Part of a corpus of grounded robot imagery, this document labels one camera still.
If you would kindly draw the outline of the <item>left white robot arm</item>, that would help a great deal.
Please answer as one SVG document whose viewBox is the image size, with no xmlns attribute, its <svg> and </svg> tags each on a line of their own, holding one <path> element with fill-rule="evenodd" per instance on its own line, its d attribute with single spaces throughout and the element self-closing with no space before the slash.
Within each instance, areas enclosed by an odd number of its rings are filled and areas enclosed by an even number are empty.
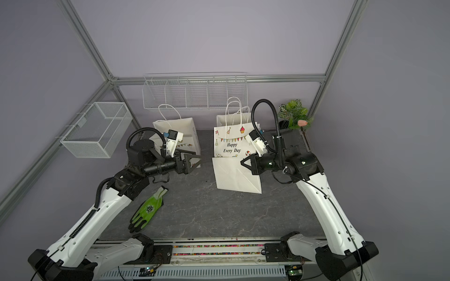
<svg viewBox="0 0 450 281">
<path fill-rule="evenodd" d="M 202 157 L 193 152 L 175 148 L 167 154 L 171 143 L 172 139 L 164 139 L 157 152 L 150 139 L 129 139 L 127 166 L 98 185 L 93 206 L 57 242 L 30 255 L 35 275 L 43 281 L 93 281 L 127 262 L 154 260 L 154 241 L 140 233 L 97 254 L 89 250 L 112 220 L 150 185 L 150 178 L 170 172 L 190 174 L 200 165 Z"/>
</svg>

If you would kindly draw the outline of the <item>white party paper bag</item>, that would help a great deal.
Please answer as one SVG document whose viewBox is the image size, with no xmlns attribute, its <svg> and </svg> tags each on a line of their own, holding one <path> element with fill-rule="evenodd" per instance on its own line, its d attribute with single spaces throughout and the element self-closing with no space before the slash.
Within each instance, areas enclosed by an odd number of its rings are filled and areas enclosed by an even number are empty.
<svg viewBox="0 0 450 281">
<path fill-rule="evenodd" d="M 252 122 L 214 127 L 212 162 L 219 190 L 262 193 L 260 177 L 252 175 L 250 170 L 240 164 L 241 160 L 256 153 L 245 138 L 253 129 Z"/>
</svg>

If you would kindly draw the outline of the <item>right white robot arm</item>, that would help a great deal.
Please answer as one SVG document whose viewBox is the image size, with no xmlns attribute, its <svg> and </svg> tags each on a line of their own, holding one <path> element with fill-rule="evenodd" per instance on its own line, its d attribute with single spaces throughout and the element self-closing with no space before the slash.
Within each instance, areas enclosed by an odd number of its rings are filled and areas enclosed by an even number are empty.
<svg viewBox="0 0 450 281">
<path fill-rule="evenodd" d="M 324 168 L 311 152 L 302 133 L 284 129 L 281 145 L 275 132 L 267 132 L 274 151 L 268 150 L 260 136 L 252 131 L 247 137 L 256 152 L 241 161 L 241 165 L 261 175 L 266 171 L 280 171 L 290 178 L 307 198 L 325 234 L 324 240 L 292 232 L 279 244 L 267 244 L 264 255 L 268 262 L 299 261 L 301 258 L 316 263 L 322 275 L 330 281 L 339 281 L 351 275 L 359 281 L 371 281 L 373 276 L 367 262 L 379 254 L 374 242 L 365 240 L 349 221 L 334 196 Z"/>
</svg>

